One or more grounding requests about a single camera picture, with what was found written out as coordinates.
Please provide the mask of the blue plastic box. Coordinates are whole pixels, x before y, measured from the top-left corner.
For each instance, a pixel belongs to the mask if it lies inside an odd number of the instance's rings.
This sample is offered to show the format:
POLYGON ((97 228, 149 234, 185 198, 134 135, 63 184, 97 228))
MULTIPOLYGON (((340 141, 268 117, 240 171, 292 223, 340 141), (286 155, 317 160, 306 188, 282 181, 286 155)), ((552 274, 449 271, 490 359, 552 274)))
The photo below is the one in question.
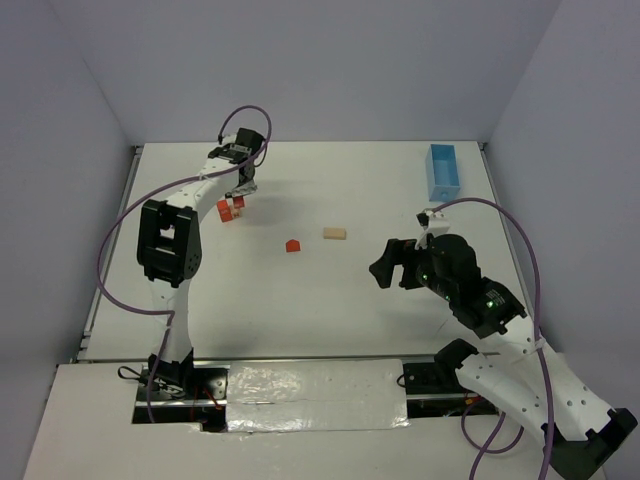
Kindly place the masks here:
POLYGON ((449 202, 460 191, 455 147, 431 144, 426 156, 428 196, 431 202, 449 202))

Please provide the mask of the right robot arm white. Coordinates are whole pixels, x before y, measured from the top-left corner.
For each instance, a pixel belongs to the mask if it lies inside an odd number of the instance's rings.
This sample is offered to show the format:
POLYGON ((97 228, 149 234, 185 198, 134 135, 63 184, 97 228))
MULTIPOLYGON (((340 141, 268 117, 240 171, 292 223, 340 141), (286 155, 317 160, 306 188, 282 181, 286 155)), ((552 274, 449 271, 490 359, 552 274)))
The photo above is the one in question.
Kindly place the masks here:
POLYGON ((503 284, 482 275, 476 254, 455 234, 425 243, 390 239, 369 271, 381 288, 403 269, 400 287, 427 288, 484 348, 456 339, 435 365, 460 387, 515 418, 550 450, 550 467, 564 479, 589 479, 621 447, 638 421, 599 398, 543 339, 524 306, 503 284))

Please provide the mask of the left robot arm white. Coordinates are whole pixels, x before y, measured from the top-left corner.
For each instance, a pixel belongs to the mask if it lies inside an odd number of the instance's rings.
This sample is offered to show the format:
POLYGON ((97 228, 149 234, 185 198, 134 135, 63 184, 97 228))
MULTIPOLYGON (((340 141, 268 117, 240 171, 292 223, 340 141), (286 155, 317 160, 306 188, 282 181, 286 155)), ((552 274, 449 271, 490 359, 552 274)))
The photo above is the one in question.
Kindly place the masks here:
POLYGON ((247 160, 264 146, 263 135, 241 128, 209 152, 194 181, 141 207, 137 261, 148 280, 153 309, 160 313, 148 366, 170 385, 186 388, 193 370, 188 296, 203 260, 200 223, 219 201, 257 189, 254 164, 247 160))

